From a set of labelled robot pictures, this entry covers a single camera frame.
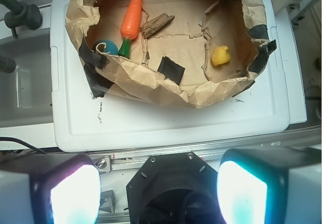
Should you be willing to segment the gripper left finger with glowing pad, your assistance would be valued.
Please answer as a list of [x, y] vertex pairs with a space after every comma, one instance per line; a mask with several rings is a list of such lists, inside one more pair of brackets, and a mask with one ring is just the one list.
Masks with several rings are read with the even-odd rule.
[[1, 157], [1, 223], [95, 223], [100, 198], [86, 154]]

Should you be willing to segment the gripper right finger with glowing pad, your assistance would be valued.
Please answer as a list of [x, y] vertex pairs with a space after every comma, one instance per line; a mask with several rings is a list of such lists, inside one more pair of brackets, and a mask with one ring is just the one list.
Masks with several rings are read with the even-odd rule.
[[321, 150], [229, 149], [217, 198], [226, 223], [321, 223]]

